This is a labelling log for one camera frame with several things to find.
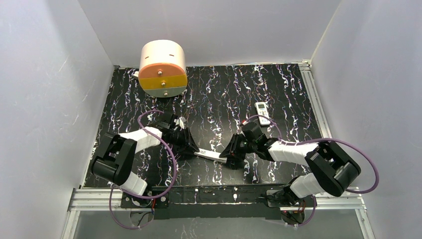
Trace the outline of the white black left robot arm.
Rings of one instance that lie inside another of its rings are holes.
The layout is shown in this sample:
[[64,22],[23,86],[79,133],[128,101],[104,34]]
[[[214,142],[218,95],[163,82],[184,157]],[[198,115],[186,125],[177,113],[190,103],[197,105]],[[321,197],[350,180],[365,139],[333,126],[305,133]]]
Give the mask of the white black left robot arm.
[[173,187],[177,176],[175,155],[193,155],[199,152],[186,120],[173,113],[159,112],[155,122],[141,126],[129,133],[106,133],[102,136],[89,165],[89,172],[117,186],[121,191],[141,199],[155,199],[145,196],[147,182],[132,171],[136,153],[147,148],[163,145],[173,161],[173,177],[168,188],[159,197],[167,194]]

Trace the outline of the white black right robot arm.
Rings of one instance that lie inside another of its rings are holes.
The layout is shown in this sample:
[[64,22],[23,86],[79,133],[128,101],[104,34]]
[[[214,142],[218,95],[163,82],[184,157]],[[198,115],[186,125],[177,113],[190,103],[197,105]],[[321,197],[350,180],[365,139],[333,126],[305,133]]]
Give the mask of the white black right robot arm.
[[292,179],[282,189],[264,194],[268,201],[294,205],[302,198],[327,192],[339,197],[360,175],[360,166],[334,141],[287,144],[267,137],[260,126],[248,122],[242,132],[233,134],[220,154],[228,160],[244,160],[247,154],[272,162],[290,162],[307,166],[310,173]]

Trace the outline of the white remote control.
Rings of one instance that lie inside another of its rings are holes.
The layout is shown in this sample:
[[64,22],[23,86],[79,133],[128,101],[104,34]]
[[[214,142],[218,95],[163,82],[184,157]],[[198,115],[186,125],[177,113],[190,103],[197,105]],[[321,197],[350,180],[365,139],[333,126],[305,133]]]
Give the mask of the white remote control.
[[265,102],[256,102],[255,108],[257,114],[259,115],[258,120],[261,126],[269,126],[271,122],[269,121],[269,114],[267,104]]

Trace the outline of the long white rectangular block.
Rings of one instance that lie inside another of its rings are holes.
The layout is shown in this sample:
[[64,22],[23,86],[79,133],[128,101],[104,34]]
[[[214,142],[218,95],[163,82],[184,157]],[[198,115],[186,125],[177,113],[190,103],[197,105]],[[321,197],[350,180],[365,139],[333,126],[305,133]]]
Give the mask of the long white rectangular block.
[[209,159],[215,162],[220,162],[220,163],[227,163],[227,158],[226,157],[220,157],[218,152],[214,152],[214,151],[210,151],[210,150],[206,150],[206,149],[199,149],[198,152],[195,152],[194,155],[198,156],[198,157],[202,157],[205,159]]

